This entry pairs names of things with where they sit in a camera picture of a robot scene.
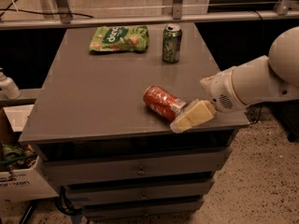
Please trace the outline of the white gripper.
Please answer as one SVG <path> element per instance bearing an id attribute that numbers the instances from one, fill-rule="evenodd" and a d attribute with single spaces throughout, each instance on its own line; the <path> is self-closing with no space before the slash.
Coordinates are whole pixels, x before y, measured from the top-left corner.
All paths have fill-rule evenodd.
<path id="1" fill-rule="evenodd" d="M 244 67 L 233 66 L 214 76 L 202 78 L 200 84 L 208 101 L 192 101 L 170 124 L 171 131 L 183 133 L 212 120 L 216 109 L 222 113 L 245 110 L 249 106 L 242 100 L 241 79 L 245 76 Z"/>

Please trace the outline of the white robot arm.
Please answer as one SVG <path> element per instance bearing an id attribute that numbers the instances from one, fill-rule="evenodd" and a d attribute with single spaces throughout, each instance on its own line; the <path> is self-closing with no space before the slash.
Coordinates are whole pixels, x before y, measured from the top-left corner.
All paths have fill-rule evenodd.
<path id="1" fill-rule="evenodd" d="M 214 119 L 218 112 L 243 111 L 263 102 L 285 102 L 299 98 L 299 28 L 279 35 L 267 55 L 230 67 L 200 80 L 204 100 L 192 101 L 170 124 L 183 133 Z"/>

